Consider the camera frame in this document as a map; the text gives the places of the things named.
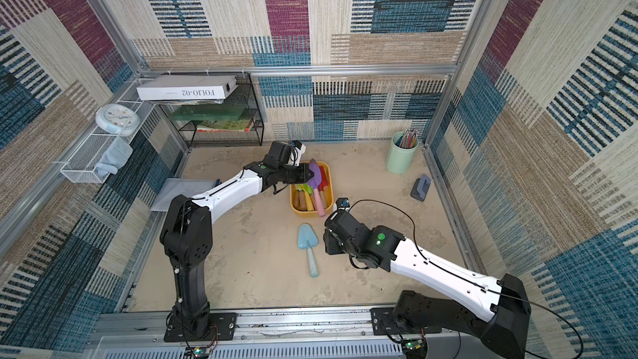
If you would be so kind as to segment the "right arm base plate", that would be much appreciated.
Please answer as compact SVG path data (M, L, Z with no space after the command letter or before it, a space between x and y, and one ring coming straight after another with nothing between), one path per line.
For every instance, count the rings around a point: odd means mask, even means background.
M372 307L369 310L372 330L375 336L386 337L388 334L399 337L442 333L441 327L416 327L410 326L407 321L399 320L393 315L393 307Z

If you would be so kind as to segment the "green shovel orange handle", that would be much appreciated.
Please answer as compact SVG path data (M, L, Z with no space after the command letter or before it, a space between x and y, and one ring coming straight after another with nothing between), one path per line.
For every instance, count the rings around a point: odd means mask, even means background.
M314 211L314 204L312 202L312 197L307 192L307 186L305 184L298 184L297 190L300 190L304 194L304 198L305 198L306 206L307 206L306 211Z

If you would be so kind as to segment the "red shovel wooden handle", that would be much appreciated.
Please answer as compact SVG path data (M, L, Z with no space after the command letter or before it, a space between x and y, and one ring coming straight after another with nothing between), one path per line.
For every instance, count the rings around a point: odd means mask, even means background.
M327 173L323 166L320 166L320 171L322 176L322 182L319 185L319 192L322 198L323 205L327 209L330 204L329 179L327 178Z

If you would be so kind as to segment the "purple shovel pink handle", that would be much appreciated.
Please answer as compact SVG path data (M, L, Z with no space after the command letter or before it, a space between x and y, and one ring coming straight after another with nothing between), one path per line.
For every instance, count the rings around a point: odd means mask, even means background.
M315 161L314 159L310 160L309 169L310 171L312 171L313 176L312 176L312 179L308 181L308 184L313 190L317 213L320 217L323 217L326 215L326 211L325 211L325 204L322 200L320 190L319 190L319 185L322 183L322 175L321 175L320 167L317 164L317 161Z

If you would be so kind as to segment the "green shovel wooden handle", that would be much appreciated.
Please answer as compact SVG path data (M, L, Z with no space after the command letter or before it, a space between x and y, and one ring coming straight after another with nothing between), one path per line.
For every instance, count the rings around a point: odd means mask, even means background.
M292 203L293 203L294 209L297 211L307 210L304 194L300 190L296 190L293 192Z

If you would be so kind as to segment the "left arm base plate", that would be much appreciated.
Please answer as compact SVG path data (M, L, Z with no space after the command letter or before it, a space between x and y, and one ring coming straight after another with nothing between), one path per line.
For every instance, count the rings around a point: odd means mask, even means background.
M207 319L190 319L172 311L167 317L164 342L231 341L237 317L236 312L211 312Z

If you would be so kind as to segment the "light blue shovel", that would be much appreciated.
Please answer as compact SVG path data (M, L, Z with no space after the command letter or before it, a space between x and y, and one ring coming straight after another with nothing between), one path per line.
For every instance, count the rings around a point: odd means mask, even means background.
M307 253L309 271L312 278L317 278L319 276L317 261L312 251L312 249L317 245L318 238L315 235L310 224L301 224L298 229L297 247L299 247L299 249L305 250Z

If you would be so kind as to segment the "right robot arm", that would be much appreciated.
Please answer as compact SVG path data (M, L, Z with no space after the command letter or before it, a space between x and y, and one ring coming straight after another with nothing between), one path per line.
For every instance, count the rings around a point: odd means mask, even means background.
M325 227L328 254L348 254L369 269L414 279L445 296L402 292L390 316L397 327L448 328L477 337L500 357L525 356L531 305L520 279L511 274L497 279L462 268L393 229L368 229L346 209L329 215Z

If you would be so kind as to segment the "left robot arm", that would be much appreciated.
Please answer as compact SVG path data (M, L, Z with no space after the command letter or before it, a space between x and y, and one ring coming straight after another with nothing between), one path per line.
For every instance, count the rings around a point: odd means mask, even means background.
M277 184L303 184L315 173L302 162L301 141L275 141L261 161L245 165L233 178L172 199L159 241L174 272L176 301L167 316L166 342L214 339L214 321L205 292L204 262L213 247L213 223L246 199Z

